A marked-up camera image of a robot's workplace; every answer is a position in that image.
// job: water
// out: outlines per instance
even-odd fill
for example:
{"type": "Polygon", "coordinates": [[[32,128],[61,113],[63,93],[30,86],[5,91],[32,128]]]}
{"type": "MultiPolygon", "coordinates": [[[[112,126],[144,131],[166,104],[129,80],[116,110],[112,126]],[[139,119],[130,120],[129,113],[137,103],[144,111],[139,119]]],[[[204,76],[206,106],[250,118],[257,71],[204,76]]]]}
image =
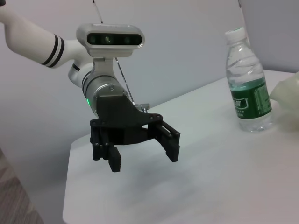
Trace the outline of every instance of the water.
{"type": "Polygon", "coordinates": [[[246,39],[232,43],[227,78],[242,130],[263,131],[273,124],[263,67],[246,39]]]}

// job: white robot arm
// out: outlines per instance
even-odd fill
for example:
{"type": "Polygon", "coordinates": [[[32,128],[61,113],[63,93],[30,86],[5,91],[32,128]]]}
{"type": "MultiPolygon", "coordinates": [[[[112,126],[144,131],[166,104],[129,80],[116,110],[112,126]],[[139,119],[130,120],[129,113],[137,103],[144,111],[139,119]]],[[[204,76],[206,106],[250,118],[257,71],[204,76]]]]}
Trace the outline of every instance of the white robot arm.
{"type": "Polygon", "coordinates": [[[113,172],[121,169],[121,155],[114,145],[130,145],[156,139],[172,162],[178,161],[180,133],[134,105],[113,72],[113,58],[129,57],[144,44],[140,29],[130,25],[84,24],[77,40],[65,41],[13,12],[0,0],[0,23],[5,26],[8,47],[15,53],[49,68],[69,60],[74,64],[70,80],[83,94],[98,119],[90,121],[93,159],[109,161],[113,172]]]}

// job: bottle cap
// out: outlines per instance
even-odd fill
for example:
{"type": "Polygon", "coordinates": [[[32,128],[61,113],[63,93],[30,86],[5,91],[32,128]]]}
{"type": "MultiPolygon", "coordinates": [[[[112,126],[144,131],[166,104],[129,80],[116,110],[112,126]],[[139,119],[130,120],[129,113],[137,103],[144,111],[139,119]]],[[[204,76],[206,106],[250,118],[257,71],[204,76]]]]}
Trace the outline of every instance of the bottle cap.
{"type": "Polygon", "coordinates": [[[241,41],[246,38],[246,32],[244,27],[240,27],[238,29],[230,30],[225,33],[226,39],[228,43],[234,43],[241,41]]]}

